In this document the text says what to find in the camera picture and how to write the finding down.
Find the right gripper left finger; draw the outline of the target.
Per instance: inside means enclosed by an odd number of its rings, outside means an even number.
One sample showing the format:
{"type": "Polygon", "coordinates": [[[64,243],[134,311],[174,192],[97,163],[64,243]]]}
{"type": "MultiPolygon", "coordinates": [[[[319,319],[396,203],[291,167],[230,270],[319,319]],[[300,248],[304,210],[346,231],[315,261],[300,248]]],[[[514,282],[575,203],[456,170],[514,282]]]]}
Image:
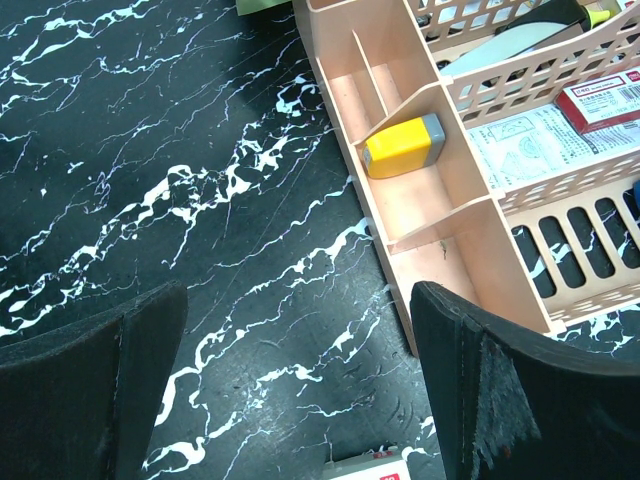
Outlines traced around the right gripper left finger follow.
{"type": "Polygon", "coordinates": [[[2,478],[139,478],[187,316],[169,282],[2,347],[2,478]]]}

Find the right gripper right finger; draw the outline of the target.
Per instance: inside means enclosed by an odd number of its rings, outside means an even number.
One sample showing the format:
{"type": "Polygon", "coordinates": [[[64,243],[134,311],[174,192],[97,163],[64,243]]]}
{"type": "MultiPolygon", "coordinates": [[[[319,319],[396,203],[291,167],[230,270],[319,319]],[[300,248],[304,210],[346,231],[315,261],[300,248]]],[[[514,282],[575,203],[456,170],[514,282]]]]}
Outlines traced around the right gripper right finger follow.
{"type": "Polygon", "coordinates": [[[411,319],[450,479],[635,479],[639,367],[552,340],[442,285],[411,319]]]}

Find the green candy packet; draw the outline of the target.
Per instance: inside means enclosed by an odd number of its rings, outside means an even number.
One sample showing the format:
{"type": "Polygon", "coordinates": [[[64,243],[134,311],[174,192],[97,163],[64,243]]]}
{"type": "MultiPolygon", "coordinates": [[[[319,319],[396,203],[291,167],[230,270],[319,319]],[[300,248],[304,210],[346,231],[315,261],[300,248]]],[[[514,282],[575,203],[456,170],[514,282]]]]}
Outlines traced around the green candy packet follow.
{"type": "Polygon", "coordinates": [[[290,0],[236,0],[236,10],[240,16],[245,16],[289,2],[290,0]]]}

